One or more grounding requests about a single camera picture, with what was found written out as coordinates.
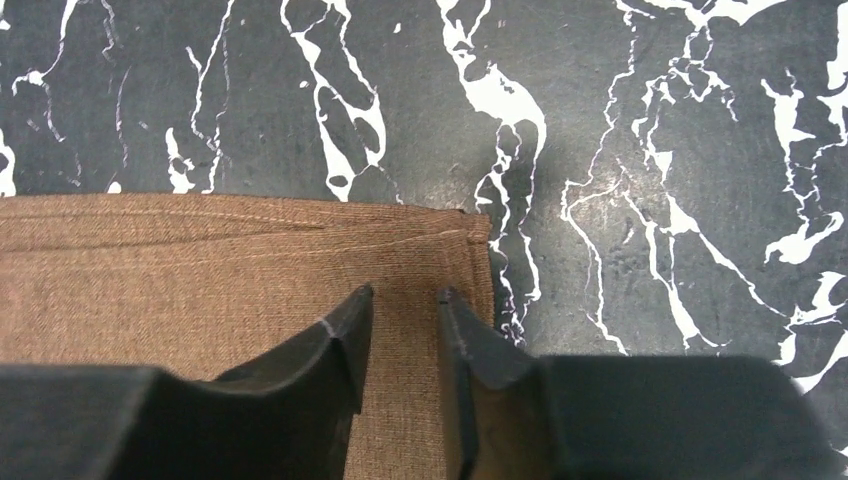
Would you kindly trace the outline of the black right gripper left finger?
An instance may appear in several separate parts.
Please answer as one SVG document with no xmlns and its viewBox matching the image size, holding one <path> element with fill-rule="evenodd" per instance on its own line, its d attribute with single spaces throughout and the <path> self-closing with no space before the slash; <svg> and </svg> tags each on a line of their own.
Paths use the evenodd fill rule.
<svg viewBox="0 0 848 480">
<path fill-rule="evenodd" d="M 5 479 L 340 479 L 363 408 L 370 285 L 211 381 L 153 366 L 1 369 Z"/>
</svg>

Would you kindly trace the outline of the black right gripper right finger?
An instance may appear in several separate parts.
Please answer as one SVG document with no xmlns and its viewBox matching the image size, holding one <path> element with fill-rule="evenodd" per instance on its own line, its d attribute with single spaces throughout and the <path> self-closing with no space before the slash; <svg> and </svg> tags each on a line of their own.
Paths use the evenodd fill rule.
<svg viewBox="0 0 848 480">
<path fill-rule="evenodd" d="M 839 479 L 793 382 L 748 356 L 534 357 L 438 295 L 451 479 Z"/>
</svg>

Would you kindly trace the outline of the brown woven cloth napkin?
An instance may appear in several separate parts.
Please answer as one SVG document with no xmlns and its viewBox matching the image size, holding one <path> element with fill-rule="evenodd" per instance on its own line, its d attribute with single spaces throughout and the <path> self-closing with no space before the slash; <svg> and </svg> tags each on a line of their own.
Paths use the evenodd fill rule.
<svg viewBox="0 0 848 480">
<path fill-rule="evenodd" d="M 1 203 L 1 359 L 154 364 L 210 379 L 374 291 L 349 479 L 447 475 L 437 293 L 493 316 L 483 214 L 233 195 Z"/>
</svg>

